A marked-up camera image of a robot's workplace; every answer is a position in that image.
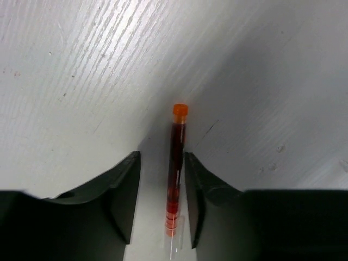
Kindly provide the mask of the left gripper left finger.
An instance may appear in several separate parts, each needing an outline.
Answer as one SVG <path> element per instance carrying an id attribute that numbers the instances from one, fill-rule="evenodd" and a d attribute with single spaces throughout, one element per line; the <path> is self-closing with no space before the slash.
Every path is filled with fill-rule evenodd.
<path id="1" fill-rule="evenodd" d="M 129 245 L 141 170 L 141 153 L 133 151 L 111 169 L 47 202 L 83 205 L 101 200 L 102 209 L 118 235 Z"/>

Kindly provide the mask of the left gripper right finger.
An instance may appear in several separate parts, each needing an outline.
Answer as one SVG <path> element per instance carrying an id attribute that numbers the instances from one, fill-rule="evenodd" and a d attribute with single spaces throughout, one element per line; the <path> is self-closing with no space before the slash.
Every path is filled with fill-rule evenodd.
<path id="1" fill-rule="evenodd" d="M 187 192 L 191 244 L 195 249 L 243 249 L 245 207 L 242 192 L 207 170 L 186 152 Z"/>

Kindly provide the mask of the red ink pen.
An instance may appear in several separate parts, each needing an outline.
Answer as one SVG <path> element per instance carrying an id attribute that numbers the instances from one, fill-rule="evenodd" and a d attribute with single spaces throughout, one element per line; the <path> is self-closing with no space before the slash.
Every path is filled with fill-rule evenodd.
<path id="1" fill-rule="evenodd" d="M 188 110 L 185 104 L 175 104 L 172 110 L 165 215 L 165 251 L 169 260 L 175 259 L 182 244 L 184 218 L 180 216 L 180 190 Z"/>

